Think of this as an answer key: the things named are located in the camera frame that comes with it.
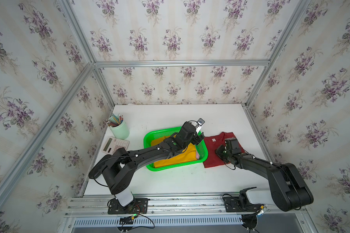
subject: yellow shirt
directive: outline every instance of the yellow shirt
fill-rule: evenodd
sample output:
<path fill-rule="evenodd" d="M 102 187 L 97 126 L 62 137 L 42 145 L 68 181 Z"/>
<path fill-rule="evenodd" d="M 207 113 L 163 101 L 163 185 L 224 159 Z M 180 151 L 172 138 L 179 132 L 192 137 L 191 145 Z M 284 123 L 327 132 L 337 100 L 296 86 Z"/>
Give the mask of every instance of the yellow shirt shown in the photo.
<path fill-rule="evenodd" d="M 164 136 L 160 137 L 158 139 L 153 140 L 150 145 L 154 146 L 157 145 L 160 142 L 163 142 L 166 138 L 169 136 Z M 179 154 L 175 157 L 169 158 L 167 160 L 159 160 L 157 162 L 154 162 L 154 167 L 164 167 L 164 166 L 169 166 L 173 164 L 179 164 L 179 163 L 185 163 L 185 162 L 190 162 L 190 161 L 196 161 L 196 146 L 193 145 L 192 143 L 189 144 L 188 148 L 186 149 L 185 152 L 182 154 Z"/>

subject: vent grille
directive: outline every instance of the vent grille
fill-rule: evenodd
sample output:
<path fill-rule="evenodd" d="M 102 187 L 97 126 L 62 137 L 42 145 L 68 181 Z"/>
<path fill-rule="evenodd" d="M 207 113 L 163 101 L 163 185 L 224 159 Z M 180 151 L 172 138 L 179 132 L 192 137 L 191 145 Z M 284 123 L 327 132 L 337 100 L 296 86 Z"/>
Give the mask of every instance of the vent grille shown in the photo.
<path fill-rule="evenodd" d="M 74 227 L 116 227 L 121 217 L 76 218 Z M 195 215 L 195 216 L 149 216 L 156 226 L 204 226 L 204 225 L 241 225 L 241 215 Z M 134 220 L 133 227 L 152 226 L 145 217 Z"/>

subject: cable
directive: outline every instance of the cable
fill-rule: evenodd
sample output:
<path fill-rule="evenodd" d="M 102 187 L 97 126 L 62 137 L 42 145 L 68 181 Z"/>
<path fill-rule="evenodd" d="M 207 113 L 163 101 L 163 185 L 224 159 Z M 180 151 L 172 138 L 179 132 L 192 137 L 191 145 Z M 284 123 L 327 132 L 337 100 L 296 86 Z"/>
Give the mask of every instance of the cable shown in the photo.
<path fill-rule="evenodd" d="M 103 163 L 103 162 L 105 162 L 105 161 L 108 161 L 108 160 L 110 160 L 110 159 L 112 159 L 112 158 L 119 158 L 119 157 L 125 157 L 125 156 L 110 157 L 110 158 L 107 158 L 106 160 L 102 161 L 101 163 Z M 96 179 L 94 179 L 94 180 L 95 180 L 95 182 L 98 183 L 99 185 L 109 188 L 109 186 L 107 186 L 107 185 L 100 184 Z"/>
<path fill-rule="evenodd" d="M 101 185 L 101 186 L 104 186 L 104 187 L 108 187 L 109 188 L 109 186 L 107 186 L 107 185 L 103 185 L 103 184 L 100 184 L 100 183 L 98 183 L 99 185 Z"/>
<path fill-rule="evenodd" d="M 139 213 L 138 214 L 140 214 L 140 207 L 138 205 L 135 205 L 135 206 L 137 206 L 137 208 L 139 209 Z"/>
<path fill-rule="evenodd" d="M 285 173 L 285 175 L 287 175 L 287 177 L 289 178 L 289 175 L 288 175 L 288 173 L 284 170 L 284 169 L 282 169 L 281 167 L 279 167 L 279 166 L 277 166 L 276 164 L 274 164 L 274 163 L 272 163 L 272 165 L 274 165 L 275 167 L 277 167 L 278 169 L 281 169 L 284 173 Z M 299 194 L 298 194 L 298 191 L 297 191 L 297 189 L 296 189 L 296 187 L 292 184 L 292 186 L 293 186 L 293 188 L 294 188 L 294 191 L 296 192 L 296 194 L 297 194 L 297 197 L 298 197 L 298 200 L 299 200 L 299 209 L 295 209 L 295 210 L 300 210 L 301 208 L 302 208 L 302 202 L 301 202 L 301 198 L 299 197 Z"/>
<path fill-rule="evenodd" d="M 200 126 L 200 124 L 197 121 L 195 121 L 195 120 L 189 120 L 188 122 L 196 122 L 197 126 Z"/>
<path fill-rule="evenodd" d="M 227 203 L 227 202 L 224 200 L 224 195 L 228 195 L 228 196 L 230 196 L 231 198 L 236 198 L 236 199 L 237 199 L 237 197 L 234 197 L 234 196 L 232 196 L 232 195 L 230 195 L 230 194 L 228 194 L 228 193 L 224 193 L 224 194 L 222 195 L 222 200 L 223 200 L 223 202 L 224 202 L 226 205 L 232 206 L 230 203 Z"/>
<path fill-rule="evenodd" d="M 108 207 L 108 208 L 110 208 L 109 203 L 110 203 L 111 200 L 112 200 L 112 199 L 110 199 L 110 200 L 107 202 L 107 207 Z"/>
<path fill-rule="evenodd" d="M 147 216 L 144 216 L 144 215 L 142 215 L 142 214 L 139 214 L 139 215 L 141 215 L 141 216 L 146 217 L 147 219 L 149 219 L 149 221 L 151 221 L 151 222 L 153 223 L 153 227 L 138 226 L 138 227 L 131 228 L 131 230 L 132 230 L 132 229 L 139 228 L 139 227 L 145 227 L 145 228 L 149 228 L 149 229 L 154 229 L 154 228 L 156 227 L 156 226 L 154 225 L 154 222 L 153 222 L 150 218 L 148 218 Z"/>
<path fill-rule="evenodd" d="M 234 168 L 232 169 L 232 168 L 230 168 L 229 166 L 227 166 L 227 164 L 225 163 L 225 161 L 223 161 L 224 162 L 224 165 L 226 166 L 226 167 L 228 167 L 229 169 L 231 169 L 231 170 L 236 170 L 236 166 L 234 165 Z"/>

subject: red t-shirt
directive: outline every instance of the red t-shirt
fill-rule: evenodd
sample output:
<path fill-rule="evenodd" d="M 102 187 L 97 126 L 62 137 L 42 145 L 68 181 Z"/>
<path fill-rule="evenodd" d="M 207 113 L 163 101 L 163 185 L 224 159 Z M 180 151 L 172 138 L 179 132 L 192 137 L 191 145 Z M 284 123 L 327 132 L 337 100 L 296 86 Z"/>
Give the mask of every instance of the red t-shirt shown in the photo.
<path fill-rule="evenodd" d="M 221 132 L 219 135 L 211 136 L 211 137 L 205 137 L 203 140 L 205 141 L 207 151 L 209 152 L 209 155 L 205 162 L 203 162 L 203 165 L 205 168 L 208 167 L 215 167 L 215 166 L 220 166 L 224 165 L 223 160 L 221 160 L 215 153 L 215 150 L 220 146 L 224 145 L 225 142 L 224 139 L 229 138 L 229 137 L 235 137 L 233 133 L 224 133 Z"/>

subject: mounting plate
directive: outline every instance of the mounting plate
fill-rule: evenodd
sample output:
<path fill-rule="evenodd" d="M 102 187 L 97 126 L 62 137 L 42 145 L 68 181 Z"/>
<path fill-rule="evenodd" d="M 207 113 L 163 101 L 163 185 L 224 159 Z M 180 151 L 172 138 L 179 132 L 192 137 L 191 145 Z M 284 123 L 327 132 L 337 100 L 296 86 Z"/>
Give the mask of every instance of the mounting plate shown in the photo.
<path fill-rule="evenodd" d="M 135 204 L 132 211 L 128 211 L 122 207 L 119 201 L 114 198 L 110 201 L 110 206 L 107 213 L 108 214 L 146 214 L 148 210 L 148 198 L 135 198 Z"/>
<path fill-rule="evenodd" d="M 238 197 L 225 196 L 223 200 L 226 212 L 256 212 L 261 207 L 261 205 L 252 205 L 252 208 L 243 210 L 240 208 Z"/>

